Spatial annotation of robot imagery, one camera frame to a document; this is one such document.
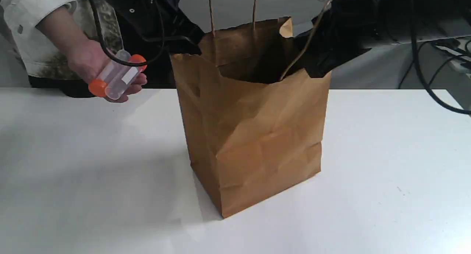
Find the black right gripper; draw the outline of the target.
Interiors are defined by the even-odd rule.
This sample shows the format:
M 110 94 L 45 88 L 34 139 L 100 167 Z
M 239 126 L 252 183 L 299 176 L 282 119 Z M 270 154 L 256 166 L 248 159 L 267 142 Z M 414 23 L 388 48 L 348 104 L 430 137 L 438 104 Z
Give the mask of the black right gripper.
M 312 78 L 321 78 L 367 51 L 361 31 L 378 20 L 378 0 L 319 0 L 329 2 L 323 14 L 312 19 L 316 32 L 305 31 L 295 38 L 305 48 L 301 64 Z

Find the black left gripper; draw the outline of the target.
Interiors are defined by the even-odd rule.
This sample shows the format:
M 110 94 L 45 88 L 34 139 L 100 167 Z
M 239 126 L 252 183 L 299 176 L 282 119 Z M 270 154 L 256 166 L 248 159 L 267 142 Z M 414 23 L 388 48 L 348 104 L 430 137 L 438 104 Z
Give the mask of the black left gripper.
M 171 54 L 201 54 L 205 33 L 179 8 L 180 0 L 126 0 L 125 20 L 140 38 L 161 44 Z

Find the person's right forearm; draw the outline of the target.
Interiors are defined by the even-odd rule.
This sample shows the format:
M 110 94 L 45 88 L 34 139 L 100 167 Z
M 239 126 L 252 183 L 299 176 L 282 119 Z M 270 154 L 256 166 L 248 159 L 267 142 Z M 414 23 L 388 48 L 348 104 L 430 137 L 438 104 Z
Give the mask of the person's right forearm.
M 72 14 L 64 6 L 48 14 L 38 23 L 36 28 L 45 35 L 62 54 L 64 54 L 63 51 L 66 48 L 72 46 L 72 43 L 89 39 L 76 24 Z

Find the person's right hand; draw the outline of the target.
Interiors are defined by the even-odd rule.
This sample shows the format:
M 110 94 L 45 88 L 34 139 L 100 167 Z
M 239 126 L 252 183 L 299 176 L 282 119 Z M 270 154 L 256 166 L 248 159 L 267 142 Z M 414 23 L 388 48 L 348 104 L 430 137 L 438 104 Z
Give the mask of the person's right hand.
M 99 42 L 83 39 L 72 43 L 72 46 L 63 51 L 68 61 L 69 68 L 74 71 L 86 83 L 90 83 L 109 63 L 110 59 L 105 55 Z M 145 74 L 140 73 L 130 87 L 118 100 L 105 98 L 112 103 L 124 103 L 128 96 L 142 90 L 142 86 L 148 82 Z

